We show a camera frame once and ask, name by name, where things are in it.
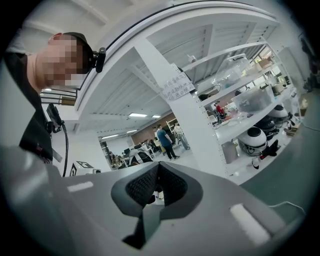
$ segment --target white pillar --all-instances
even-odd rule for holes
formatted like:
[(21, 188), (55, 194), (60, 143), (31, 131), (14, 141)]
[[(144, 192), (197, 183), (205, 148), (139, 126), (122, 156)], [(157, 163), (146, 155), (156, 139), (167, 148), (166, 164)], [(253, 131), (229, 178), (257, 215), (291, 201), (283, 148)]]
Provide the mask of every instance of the white pillar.
[[(134, 47), (160, 87), (179, 74), (147, 39), (137, 41)], [(168, 104), (185, 133), (200, 170), (226, 178), (224, 153), (199, 102), (195, 93), (187, 93)]]

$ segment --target plastic storage bin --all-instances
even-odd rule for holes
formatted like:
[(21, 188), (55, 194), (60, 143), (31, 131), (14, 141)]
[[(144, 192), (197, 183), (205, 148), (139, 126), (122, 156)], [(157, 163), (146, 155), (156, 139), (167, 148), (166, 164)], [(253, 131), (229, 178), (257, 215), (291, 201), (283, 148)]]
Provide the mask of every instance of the plastic storage bin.
[(224, 90), (236, 84), (250, 68), (250, 63), (244, 53), (226, 58), (211, 83), (214, 86), (220, 86), (220, 90)]
[(232, 98), (232, 101), (240, 112), (261, 111), (275, 100), (270, 85), (267, 85), (264, 89), (255, 86)]

